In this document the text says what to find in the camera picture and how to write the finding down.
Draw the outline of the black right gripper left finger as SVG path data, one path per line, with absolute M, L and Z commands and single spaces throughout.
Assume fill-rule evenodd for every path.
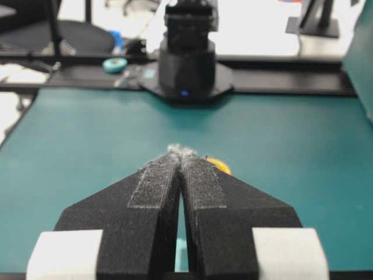
M 27 279 L 161 279 L 175 263 L 179 169 L 169 152 L 65 208 L 40 234 Z

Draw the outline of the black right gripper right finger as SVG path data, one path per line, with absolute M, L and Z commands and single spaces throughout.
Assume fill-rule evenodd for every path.
M 287 203 L 182 150 L 193 267 L 203 279 L 328 279 L 315 229 Z

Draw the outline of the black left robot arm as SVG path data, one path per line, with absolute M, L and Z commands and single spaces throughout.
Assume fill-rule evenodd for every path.
M 216 61 L 209 39 L 217 23 L 209 1 L 176 1 L 165 7 L 167 28 L 157 61 L 144 66 L 142 88 L 172 102 L 204 103 L 233 88 L 232 70 Z

